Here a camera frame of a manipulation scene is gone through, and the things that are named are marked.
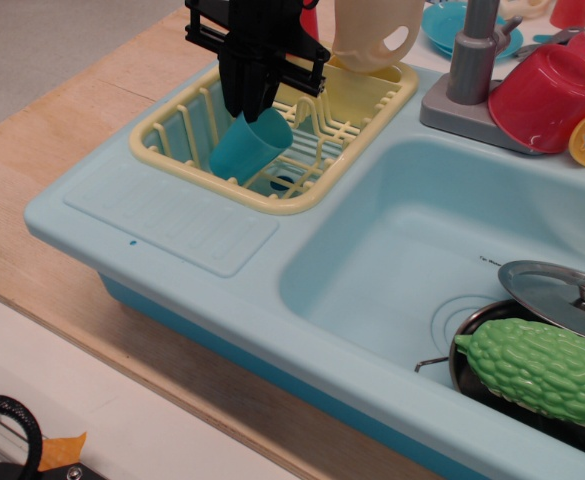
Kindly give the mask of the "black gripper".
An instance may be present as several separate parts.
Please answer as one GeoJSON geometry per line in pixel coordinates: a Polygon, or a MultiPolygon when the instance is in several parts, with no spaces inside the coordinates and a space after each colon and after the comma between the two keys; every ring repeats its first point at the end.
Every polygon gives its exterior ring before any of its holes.
{"type": "Polygon", "coordinates": [[[270,108],[284,83],[317,96],[329,51],[301,24],[310,1],[187,1],[186,39],[217,54],[227,111],[248,123],[270,108]]]}

